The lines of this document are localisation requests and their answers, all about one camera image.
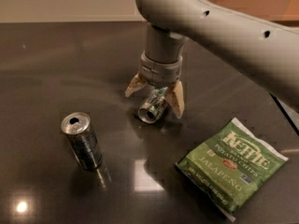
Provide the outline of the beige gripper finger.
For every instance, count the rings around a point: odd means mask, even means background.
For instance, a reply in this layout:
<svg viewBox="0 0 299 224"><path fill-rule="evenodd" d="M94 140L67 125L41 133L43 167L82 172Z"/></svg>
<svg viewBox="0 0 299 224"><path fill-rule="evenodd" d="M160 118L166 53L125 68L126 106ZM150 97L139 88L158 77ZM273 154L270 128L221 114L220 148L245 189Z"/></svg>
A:
<svg viewBox="0 0 299 224"><path fill-rule="evenodd" d="M183 86L180 80L167 89L165 93L165 100L171 106L175 116L180 119L185 109Z"/></svg>
<svg viewBox="0 0 299 224"><path fill-rule="evenodd" d="M130 97L134 92L143 89L146 85L147 81L139 73L137 73L132 78L124 94L126 97Z"/></svg>

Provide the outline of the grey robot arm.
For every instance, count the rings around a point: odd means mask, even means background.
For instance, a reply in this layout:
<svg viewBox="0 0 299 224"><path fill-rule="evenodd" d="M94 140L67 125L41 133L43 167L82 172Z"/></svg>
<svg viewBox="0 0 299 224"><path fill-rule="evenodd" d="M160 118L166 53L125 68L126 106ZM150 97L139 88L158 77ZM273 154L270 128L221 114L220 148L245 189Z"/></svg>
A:
<svg viewBox="0 0 299 224"><path fill-rule="evenodd" d="M135 0L149 22L138 73L126 96L151 85L167 87L165 99L180 118L184 44L193 40L293 110L299 110L299 33L207 0Z"/></svg>

